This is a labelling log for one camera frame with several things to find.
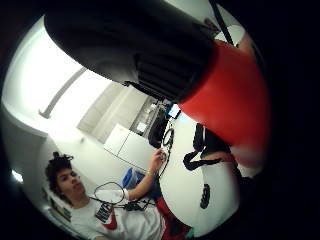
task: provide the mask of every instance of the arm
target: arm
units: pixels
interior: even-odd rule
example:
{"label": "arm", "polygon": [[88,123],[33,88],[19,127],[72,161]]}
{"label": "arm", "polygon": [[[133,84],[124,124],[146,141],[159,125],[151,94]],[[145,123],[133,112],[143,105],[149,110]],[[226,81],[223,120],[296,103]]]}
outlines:
{"label": "arm", "polygon": [[150,187],[153,184],[154,176],[159,171],[163,163],[161,159],[162,152],[163,150],[159,148],[151,155],[147,174],[144,176],[141,182],[134,189],[128,190],[129,201],[139,199],[149,191]]}

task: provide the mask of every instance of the young man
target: young man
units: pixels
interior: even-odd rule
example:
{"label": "young man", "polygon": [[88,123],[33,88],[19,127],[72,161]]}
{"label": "young man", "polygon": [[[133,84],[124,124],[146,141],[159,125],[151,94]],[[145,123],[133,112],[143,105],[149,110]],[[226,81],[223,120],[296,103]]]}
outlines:
{"label": "young man", "polygon": [[149,191],[164,162],[162,153],[162,149],[157,149],[152,154],[145,177],[134,189],[101,190],[96,193],[98,198],[86,194],[80,178],[72,170],[71,156],[59,156],[55,152],[46,168],[46,176],[51,191],[72,206],[72,225],[88,239],[184,239],[189,227],[174,218],[163,199],[157,200],[156,207],[149,204],[144,211],[122,208]]}

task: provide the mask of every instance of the white cabinet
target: white cabinet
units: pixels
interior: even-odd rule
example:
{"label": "white cabinet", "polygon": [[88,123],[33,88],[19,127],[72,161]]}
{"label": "white cabinet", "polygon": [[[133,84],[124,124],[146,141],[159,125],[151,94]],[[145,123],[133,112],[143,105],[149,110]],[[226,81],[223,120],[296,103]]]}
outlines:
{"label": "white cabinet", "polygon": [[155,148],[149,144],[148,139],[130,131],[130,134],[121,148],[118,157],[138,166],[148,169],[151,154]]}
{"label": "white cabinet", "polygon": [[107,138],[104,148],[120,159],[143,170],[148,169],[151,154],[155,151],[148,139],[118,123]]}
{"label": "white cabinet", "polygon": [[119,123],[111,131],[103,147],[114,155],[118,156],[123,144],[125,143],[130,130]]}

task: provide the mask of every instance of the computer screen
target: computer screen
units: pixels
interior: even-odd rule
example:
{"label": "computer screen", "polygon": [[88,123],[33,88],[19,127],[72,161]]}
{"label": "computer screen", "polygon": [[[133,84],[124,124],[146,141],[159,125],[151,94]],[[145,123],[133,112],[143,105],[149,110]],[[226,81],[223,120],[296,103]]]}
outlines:
{"label": "computer screen", "polygon": [[178,107],[178,105],[177,104],[172,104],[168,108],[167,115],[169,115],[170,117],[176,119],[179,116],[180,112],[181,112],[181,110]]}

